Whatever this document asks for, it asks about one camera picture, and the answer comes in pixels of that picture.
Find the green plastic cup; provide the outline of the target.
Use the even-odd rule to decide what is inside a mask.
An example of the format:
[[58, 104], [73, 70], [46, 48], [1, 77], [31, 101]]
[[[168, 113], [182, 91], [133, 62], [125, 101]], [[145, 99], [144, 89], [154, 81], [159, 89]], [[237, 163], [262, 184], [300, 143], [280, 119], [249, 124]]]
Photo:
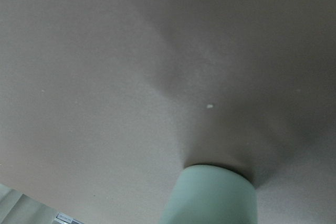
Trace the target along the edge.
[[178, 177], [160, 223], [257, 223], [254, 186], [242, 175], [193, 165]]

